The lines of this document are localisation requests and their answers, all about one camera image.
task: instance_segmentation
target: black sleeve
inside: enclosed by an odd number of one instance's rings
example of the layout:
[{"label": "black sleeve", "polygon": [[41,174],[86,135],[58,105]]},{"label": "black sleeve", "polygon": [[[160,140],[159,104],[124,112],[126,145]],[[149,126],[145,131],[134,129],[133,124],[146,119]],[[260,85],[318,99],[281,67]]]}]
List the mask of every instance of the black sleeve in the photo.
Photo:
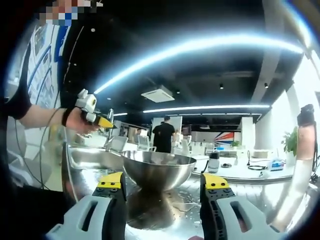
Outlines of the black sleeve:
[{"label": "black sleeve", "polygon": [[30,97],[28,95],[27,87],[30,52],[31,46],[29,44],[23,61],[19,87],[17,88],[17,91],[14,94],[13,98],[10,99],[10,101],[4,106],[7,115],[17,120],[22,119],[32,105],[30,102]]}]

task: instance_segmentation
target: stainless steel bowl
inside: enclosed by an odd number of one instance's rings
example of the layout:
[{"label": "stainless steel bowl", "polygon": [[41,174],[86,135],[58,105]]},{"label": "stainless steel bowl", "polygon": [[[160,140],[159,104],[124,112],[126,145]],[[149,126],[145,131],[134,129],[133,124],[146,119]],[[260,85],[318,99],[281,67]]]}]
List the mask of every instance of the stainless steel bowl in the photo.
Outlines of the stainless steel bowl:
[{"label": "stainless steel bowl", "polygon": [[168,191],[183,184],[196,165],[192,157],[152,151],[124,151],[123,169],[143,189]]}]

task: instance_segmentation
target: cable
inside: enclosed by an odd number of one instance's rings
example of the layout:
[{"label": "cable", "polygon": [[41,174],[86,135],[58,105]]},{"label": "cable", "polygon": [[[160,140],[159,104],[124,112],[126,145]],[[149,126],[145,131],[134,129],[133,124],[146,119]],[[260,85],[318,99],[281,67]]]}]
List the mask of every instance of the cable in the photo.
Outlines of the cable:
[{"label": "cable", "polygon": [[43,181],[43,177],[42,177],[42,155],[41,155],[41,152],[42,152],[42,144],[43,144],[43,141],[44,141],[44,137],[45,137],[45,133],[46,133],[46,130],[47,128],[49,127],[50,125],[50,122],[51,120],[54,118],[54,116],[56,115],[56,113],[58,112],[58,110],[61,109],[61,107],[58,107],[54,113],[52,114],[52,116],[50,117],[47,125],[45,126],[45,129],[43,131],[43,134],[42,134],[42,137],[41,137],[41,142],[40,142],[40,150],[39,150],[39,167],[40,167],[40,181],[41,181],[41,187],[42,189],[45,189],[45,185],[44,185],[44,181]]},{"label": "cable", "polygon": [[82,31],[83,31],[84,28],[85,28],[85,26],[82,26],[82,28],[81,28],[81,30],[80,30],[80,32],[79,32],[79,34],[78,34],[78,37],[76,38],[75,43],[74,43],[74,45],[73,45],[73,48],[72,48],[72,51],[71,51],[70,57],[69,57],[68,67],[66,68],[66,71],[65,71],[65,74],[64,74],[64,77],[63,77],[63,84],[64,84],[65,81],[66,81],[67,74],[68,74],[69,69],[70,69],[70,61],[71,61],[71,58],[72,58],[72,56],[73,56],[73,54],[74,54],[74,50],[75,50],[75,48],[76,48],[78,39],[79,39],[79,37],[80,37],[80,35],[81,35],[81,33],[82,33]]},{"label": "cable", "polygon": [[44,186],[46,189],[50,190],[46,185],[44,185],[41,181],[39,181],[39,179],[37,179],[37,178],[35,177],[35,175],[32,173],[32,171],[30,170],[30,168],[29,168],[29,166],[28,166],[28,164],[27,164],[27,162],[26,162],[25,156],[23,155],[22,150],[21,150],[21,147],[20,147],[19,138],[18,138],[17,120],[14,121],[14,126],[15,126],[15,138],[16,138],[16,142],[17,142],[17,145],[18,145],[18,149],[19,149],[19,151],[20,151],[20,156],[22,157],[23,162],[24,162],[26,168],[27,168],[28,171],[30,172],[31,176],[32,176],[35,180],[37,180],[38,183],[41,184],[41,187]]},{"label": "cable", "polygon": [[266,166],[260,166],[260,165],[250,165],[250,166],[248,166],[248,169],[256,170],[256,171],[265,170],[266,168],[267,168]]},{"label": "cable", "polygon": [[314,143],[314,156],[312,163],[312,171],[313,175],[311,176],[311,182],[315,184],[318,181],[317,170],[319,167],[318,160],[320,159],[320,155],[318,155],[318,139],[317,139],[317,123],[313,123],[314,126],[314,135],[315,135],[315,143]]}]

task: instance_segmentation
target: ceiling lamp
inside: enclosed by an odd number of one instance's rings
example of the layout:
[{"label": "ceiling lamp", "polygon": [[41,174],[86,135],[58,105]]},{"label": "ceiling lamp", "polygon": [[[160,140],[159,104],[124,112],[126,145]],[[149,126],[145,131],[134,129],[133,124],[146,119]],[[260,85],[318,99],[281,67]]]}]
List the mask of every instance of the ceiling lamp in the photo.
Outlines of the ceiling lamp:
[{"label": "ceiling lamp", "polygon": [[117,116],[126,116],[126,115],[128,115],[128,113],[124,112],[124,113],[114,114],[113,116],[114,116],[114,117],[117,117]]},{"label": "ceiling lamp", "polygon": [[268,109],[270,105],[213,105],[213,106],[186,106],[186,107],[172,107],[161,108],[153,110],[144,110],[144,114],[169,112],[169,111],[184,111],[184,110],[201,110],[201,109]]},{"label": "ceiling lamp", "polygon": [[175,47],[171,47],[165,51],[162,51],[158,54],[152,55],[145,59],[138,61],[129,68],[120,72],[118,75],[109,79],[105,84],[100,86],[94,94],[100,93],[102,90],[106,89],[115,82],[125,78],[126,76],[136,72],[146,66],[154,64],[156,62],[162,61],[167,58],[177,56],[182,53],[188,53],[196,50],[203,50],[208,48],[220,47],[220,46],[229,46],[229,45],[241,45],[241,46],[258,46],[258,47],[269,47],[269,48],[280,48],[285,49],[294,53],[303,53],[301,47],[294,44],[263,36],[255,36],[249,34],[231,34],[224,36],[216,36],[203,39],[194,39],[187,42],[184,42]]}]

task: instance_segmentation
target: air conditioner vent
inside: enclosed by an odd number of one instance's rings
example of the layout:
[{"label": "air conditioner vent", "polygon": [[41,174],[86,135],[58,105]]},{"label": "air conditioner vent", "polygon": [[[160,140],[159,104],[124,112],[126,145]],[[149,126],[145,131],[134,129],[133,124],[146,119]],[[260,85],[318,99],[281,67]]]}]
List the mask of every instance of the air conditioner vent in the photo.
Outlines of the air conditioner vent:
[{"label": "air conditioner vent", "polygon": [[163,103],[163,102],[169,102],[169,101],[175,100],[172,97],[172,93],[168,89],[166,89],[164,86],[161,86],[156,90],[144,92],[141,94],[141,96],[155,103]]}]

